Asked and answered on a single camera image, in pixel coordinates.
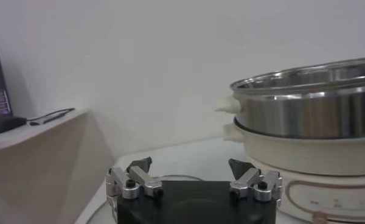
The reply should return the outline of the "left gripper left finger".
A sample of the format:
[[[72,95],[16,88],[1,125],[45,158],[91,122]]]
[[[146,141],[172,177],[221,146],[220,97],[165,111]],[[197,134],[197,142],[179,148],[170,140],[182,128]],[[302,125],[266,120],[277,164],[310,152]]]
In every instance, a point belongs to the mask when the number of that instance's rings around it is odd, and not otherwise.
[[[126,169],[111,167],[106,173],[106,196],[121,196],[126,200],[139,198],[141,189],[146,196],[162,197],[164,193],[162,181],[149,176],[152,164],[150,157],[135,160]]]

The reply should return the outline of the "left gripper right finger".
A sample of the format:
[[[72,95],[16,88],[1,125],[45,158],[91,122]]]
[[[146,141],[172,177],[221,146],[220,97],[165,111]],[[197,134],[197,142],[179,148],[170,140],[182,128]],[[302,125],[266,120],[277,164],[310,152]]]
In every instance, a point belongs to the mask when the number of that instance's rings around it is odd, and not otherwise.
[[[235,178],[229,188],[234,198],[239,200],[252,195],[262,203],[281,202],[282,177],[279,172],[269,170],[263,173],[253,164],[236,159],[229,159],[228,164]]]

